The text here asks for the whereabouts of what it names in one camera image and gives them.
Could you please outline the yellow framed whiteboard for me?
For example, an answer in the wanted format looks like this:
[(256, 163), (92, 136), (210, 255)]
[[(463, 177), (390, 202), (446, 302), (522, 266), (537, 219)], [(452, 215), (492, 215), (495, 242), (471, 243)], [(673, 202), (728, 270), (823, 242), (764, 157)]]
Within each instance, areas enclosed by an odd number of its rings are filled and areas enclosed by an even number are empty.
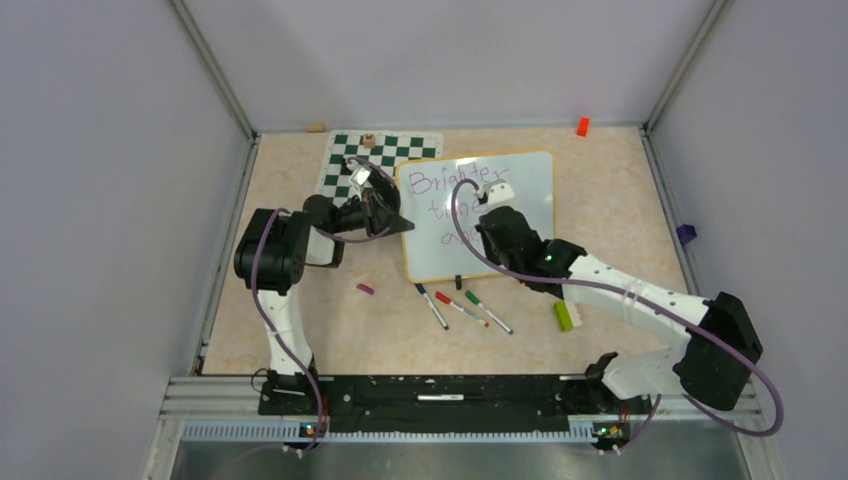
[(478, 185), (506, 181), (511, 206), (544, 238), (555, 234), (554, 157), (545, 150), (407, 161), (396, 169), (400, 213), (414, 224), (402, 234), (407, 276), (414, 283), (490, 276), (463, 245), (451, 219), (451, 194), (461, 179)]

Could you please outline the purple marker cap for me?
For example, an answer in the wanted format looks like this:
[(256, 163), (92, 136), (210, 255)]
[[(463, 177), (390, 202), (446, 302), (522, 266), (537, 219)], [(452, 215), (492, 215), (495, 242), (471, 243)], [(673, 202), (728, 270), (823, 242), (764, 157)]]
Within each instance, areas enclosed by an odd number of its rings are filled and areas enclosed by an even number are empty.
[(361, 290), (362, 292), (368, 294), (368, 295), (373, 295), (375, 293), (375, 291), (372, 287), (365, 285), (365, 284), (362, 284), (362, 283), (357, 284), (356, 288)]

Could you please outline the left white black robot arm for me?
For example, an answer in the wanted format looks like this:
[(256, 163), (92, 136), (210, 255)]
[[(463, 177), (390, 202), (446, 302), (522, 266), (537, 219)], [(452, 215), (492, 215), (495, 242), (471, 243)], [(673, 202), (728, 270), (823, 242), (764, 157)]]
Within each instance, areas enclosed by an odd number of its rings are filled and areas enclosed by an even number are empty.
[(415, 228), (399, 213), (398, 197), (384, 199), (368, 188), (337, 206), (330, 198), (308, 197), (300, 211), (259, 208), (252, 214), (234, 254), (234, 272), (251, 291), (263, 317), (271, 348), (268, 393), (282, 393), (297, 413), (319, 404), (321, 393), (314, 354), (303, 329), (298, 283), (310, 267), (336, 268), (349, 238), (363, 230), (363, 242)]

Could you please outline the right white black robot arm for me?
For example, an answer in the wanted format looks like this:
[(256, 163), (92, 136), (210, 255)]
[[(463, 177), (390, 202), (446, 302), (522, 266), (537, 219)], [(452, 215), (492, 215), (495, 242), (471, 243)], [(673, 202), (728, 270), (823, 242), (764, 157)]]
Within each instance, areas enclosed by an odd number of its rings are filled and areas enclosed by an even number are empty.
[(687, 394), (720, 411), (736, 406), (751, 376), (748, 366), (763, 353), (741, 299), (726, 292), (708, 299), (640, 280), (579, 245), (541, 239), (509, 206), (480, 216), (475, 229), (487, 260), (528, 288), (617, 314), (665, 344), (646, 354), (604, 355), (599, 376), (586, 385), (594, 409), (612, 412), (626, 399), (657, 394)]

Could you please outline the blue whiteboard marker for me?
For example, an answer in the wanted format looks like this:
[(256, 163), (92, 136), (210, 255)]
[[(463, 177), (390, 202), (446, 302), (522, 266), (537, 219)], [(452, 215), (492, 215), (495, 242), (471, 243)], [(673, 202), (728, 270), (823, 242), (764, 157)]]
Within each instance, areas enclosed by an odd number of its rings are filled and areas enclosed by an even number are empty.
[(433, 313), (433, 315), (435, 316), (435, 318), (437, 319), (437, 321), (441, 325), (441, 328), (445, 331), (448, 331), (450, 329), (449, 324), (447, 323), (447, 321), (442, 316), (441, 312), (436, 307), (435, 303), (433, 302), (432, 298), (430, 297), (430, 295), (426, 291), (425, 287), (420, 283), (415, 283), (414, 286), (417, 289), (417, 291), (419, 292), (419, 294), (422, 296), (422, 298), (426, 301), (428, 308), (430, 309), (430, 311)]

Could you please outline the green whiteboard marker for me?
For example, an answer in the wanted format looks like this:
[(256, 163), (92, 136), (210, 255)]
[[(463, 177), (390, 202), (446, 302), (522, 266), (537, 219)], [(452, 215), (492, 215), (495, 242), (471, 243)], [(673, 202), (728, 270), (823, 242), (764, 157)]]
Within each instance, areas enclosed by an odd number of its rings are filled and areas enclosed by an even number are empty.
[(480, 310), (482, 310), (488, 317), (490, 317), (507, 334), (514, 334), (514, 330), (510, 326), (508, 326), (491, 308), (489, 308), (485, 303), (483, 303), (472, 291), (466, 290), (465, 296)]

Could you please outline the red whiteboard marker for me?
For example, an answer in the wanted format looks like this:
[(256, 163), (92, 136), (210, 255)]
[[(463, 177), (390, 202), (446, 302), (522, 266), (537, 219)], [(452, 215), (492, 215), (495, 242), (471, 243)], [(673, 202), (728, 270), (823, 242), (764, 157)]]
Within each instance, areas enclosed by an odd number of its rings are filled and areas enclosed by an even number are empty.
[(467, 309), (466, 307), (464, 307), (464, 306), (460, 305), (459, 303), (455, 302), (454, 300), (452, 300), (450, 297), (448, 297), (447, 295), (443, 294), (442, 292), (437, 291), (437, 292), (436, 292), (436, 294), (435, 294), (435, 296), (436, 296), (436, 298), (437, 298), (439, 301), (441, 301), (442, 303), (444, 303), (444, 304), (446, 304), (446, 305), (451, 306), (451, 307), (452, 307), (452, 308), (454, 308), (455, 310), (457, 310), (457, 311), (461, 312), (462, 314), (464, 314), (465, 316), (469, 317), (470, 319), (472, 319), (472, 320), (473, 320), (473, 321), (475, 321), (476, 323), (478, 323), (478, 324), (482, 325), (483, 327), (488, 327), (488, 326), (489, 326), (489, 323), (488, 323), (486, 320), (483, 320), (481, 317), (479, 317), (478, 315), (474, 314), (471, 310), (469, 310), (469, 309)]

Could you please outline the green white toy brick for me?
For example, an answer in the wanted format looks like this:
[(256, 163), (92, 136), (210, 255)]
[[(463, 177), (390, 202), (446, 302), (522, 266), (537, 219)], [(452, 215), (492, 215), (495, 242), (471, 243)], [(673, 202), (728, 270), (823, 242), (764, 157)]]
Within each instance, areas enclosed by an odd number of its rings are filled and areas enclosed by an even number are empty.
[(582, 325), (579, 310), (572, 302), (557, 300), (553, 305), (553, 312), (562, 333), (570, 332)]

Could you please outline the orange red block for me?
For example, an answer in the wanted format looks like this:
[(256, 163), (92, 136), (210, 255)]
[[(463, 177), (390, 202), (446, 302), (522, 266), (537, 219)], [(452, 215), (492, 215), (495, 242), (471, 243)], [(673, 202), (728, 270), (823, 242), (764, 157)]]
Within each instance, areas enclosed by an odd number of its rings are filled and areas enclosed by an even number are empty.
[(591, 125), (591, 119), (589, 117), (582, 117), (578, 123), (576, 129), (576, 135), (579, 137), (586, 137)]

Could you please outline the purple block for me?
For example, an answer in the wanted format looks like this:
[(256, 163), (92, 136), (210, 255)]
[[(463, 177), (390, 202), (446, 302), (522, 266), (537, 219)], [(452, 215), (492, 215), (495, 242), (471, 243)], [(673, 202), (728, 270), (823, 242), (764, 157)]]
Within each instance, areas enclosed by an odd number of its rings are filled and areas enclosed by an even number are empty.
[(678, 241), (685, 246), (698, 237), (696, 227), (691, 224), (681, 224), (675, 229)]

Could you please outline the wooden block on wall edge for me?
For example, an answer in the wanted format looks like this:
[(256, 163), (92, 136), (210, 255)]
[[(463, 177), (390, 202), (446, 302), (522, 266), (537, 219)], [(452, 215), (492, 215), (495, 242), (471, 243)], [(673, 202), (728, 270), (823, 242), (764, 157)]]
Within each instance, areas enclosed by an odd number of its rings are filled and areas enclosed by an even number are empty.
[(326, 127), (323, 123), (309, 123), (305, 126), (305, 131), (307, 133), (322, 133), (326, 131)]

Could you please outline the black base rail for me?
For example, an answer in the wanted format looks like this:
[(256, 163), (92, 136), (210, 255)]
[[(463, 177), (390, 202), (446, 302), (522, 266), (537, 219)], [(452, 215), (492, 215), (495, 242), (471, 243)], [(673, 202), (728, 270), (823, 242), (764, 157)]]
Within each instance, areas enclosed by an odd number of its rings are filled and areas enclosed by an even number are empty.
[(337, 375), (313, 389), (273, 374), (258, 406), (264, 416), (323, 414), (332, 433), (560, 432), (570, 416), (599, 411), (586, 381), (558, 375)]

